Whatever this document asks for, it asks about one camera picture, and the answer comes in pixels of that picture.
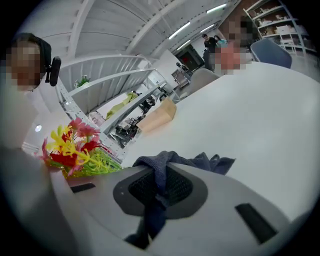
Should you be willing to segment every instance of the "round white light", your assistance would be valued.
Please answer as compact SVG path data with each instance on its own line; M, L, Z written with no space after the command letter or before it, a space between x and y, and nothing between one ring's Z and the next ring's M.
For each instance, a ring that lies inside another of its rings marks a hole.
M37 126L35 127L35 131L36 131L36 132L40 132L41 128L42 128L42 126L39 124L39 125L37 125Z

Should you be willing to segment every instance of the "fluorescent light tube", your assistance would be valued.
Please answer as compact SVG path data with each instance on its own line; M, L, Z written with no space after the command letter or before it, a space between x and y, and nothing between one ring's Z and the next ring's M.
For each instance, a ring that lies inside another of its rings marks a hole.
M169 40L171 38L173 38L176 34L178 34L181 30L185 29L186 27L188 27L190 25L190 22L188 22L187 24L185 24L184 26L182 26L181 28L179 28L176 32L174 32L172 35L169 36Z
M211 26L206 27L204 30L201 30L201 31L200 31L200 34L201 34L202 32L204 32L204 31L206 31L206 30L208 30L208 29L212 28L214 25L215 25L215 24L212 24Z
M181 45L178 49L176 49L177 51L179 51L181 48L183 48L186 44L190 43L191 39L186 41L183 45Z
M210 10L207 10L206 13L207 13L207 14L208 14L208 13L211 13L211 12L213 12L213 11L215 11L215 10L218 10L218 9L220 9L220 8L225 7L226 5L227 5L226 3L221 4L221 5L217 6L217 7L214 7L214 8L212 8L212 9L210 9Z

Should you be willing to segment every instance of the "chair backrest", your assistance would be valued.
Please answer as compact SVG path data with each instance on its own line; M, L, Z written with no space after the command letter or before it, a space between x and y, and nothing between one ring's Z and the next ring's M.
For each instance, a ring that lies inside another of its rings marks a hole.
M254 42L251 51L257 62L274 64L290 69L292 57L285 49L265 38Z
M193 73L191 77L190 87L188 90L189 95L198 91L202 87L205 87L207 84L210 84L214 80L219 78L218 75L206 68L200 68Z

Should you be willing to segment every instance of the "blue chair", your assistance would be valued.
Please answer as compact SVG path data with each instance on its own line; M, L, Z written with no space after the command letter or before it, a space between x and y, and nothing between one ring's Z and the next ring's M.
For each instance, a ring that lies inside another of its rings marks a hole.
M290 53L267 38L254 42L250 48L257 62L274 64L288 69L291 67Z

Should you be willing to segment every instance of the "ceiling light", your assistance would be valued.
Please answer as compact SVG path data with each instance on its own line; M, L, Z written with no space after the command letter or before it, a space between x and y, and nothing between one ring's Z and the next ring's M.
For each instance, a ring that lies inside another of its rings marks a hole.
M185 29L187 26L190 25L190 22L188 22L187 24L185 24L184 26L180 27L176 32L174 32L172 35L169 36L169 40L171 38L173 38L176 34L178 34L181 30Z
M211 12L213 12L213 11L215 11L215 10L218 10L218 9L220 9L220 8L225 7L226 5L227 5L226 3L221 4L221 5L217 6L217 7L214 7L214 8L212 8L212 9L210 9L210 10L207 10L206 13L207 13L207 14L208 14L208 13L211 13Z
M177 51L179 51L182 47L184 47L186 44L188 44L191 40L186 41L183 45L181 45L178 49L176 49Z
M215 25L215 24L212 24L211 26L206 27L204 30L201 30L201 31L200 31L200 34L201 34L202 32L204 32L204 31L206 31L206 30L208 30L208 29L212 28L214 25Z
M42 128L42 126L41 126L40 124L38 124L38 125L35 127L34 130L35 130L36 132L40 132L41 128Z

